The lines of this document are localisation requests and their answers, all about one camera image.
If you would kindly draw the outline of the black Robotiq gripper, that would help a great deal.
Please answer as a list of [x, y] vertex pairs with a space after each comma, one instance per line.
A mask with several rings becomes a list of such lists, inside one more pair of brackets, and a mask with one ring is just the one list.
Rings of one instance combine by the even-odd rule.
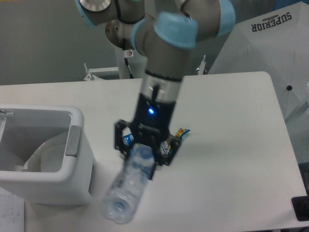
[[[135, 142], [151, 147], [154, 157], [151, 179], [153, 179], [157, 166], [171, 164], [182, 144], [181, 138], [169, 134], [169, 124], [175, 105], [176, 101], [153, 101], [140, 94], [132, 122], [120, 119], [114, 124], [114, 149], [124, 156], [130, 156]], [[130, 129], [130, 125], [134, 139], [126, 145], [123, 141], [123, 130]], [[161, 142], [163, 141], [168, 142], [168, 150], [162, 154]]]

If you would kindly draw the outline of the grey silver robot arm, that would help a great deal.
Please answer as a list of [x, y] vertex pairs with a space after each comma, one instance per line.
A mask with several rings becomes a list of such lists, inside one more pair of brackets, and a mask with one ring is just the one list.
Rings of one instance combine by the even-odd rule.
[[169, 124], [191, 51], [197, 42], [230, 32], [236, 13], [228, 0], [178, 0], [179, 13], [160, 12], [147, 18], [142, 0], [78, 0], [76, 7], [89, 27], [112, 21], [129, 26], [118, 29], [121, 46], [147, 58], [145, 77], [131, 122], [114, 125], [114, 148], [129, 160], [134, 145], [151, 149], [156, 168], [170, 165], [181, 140], [169, 132]]

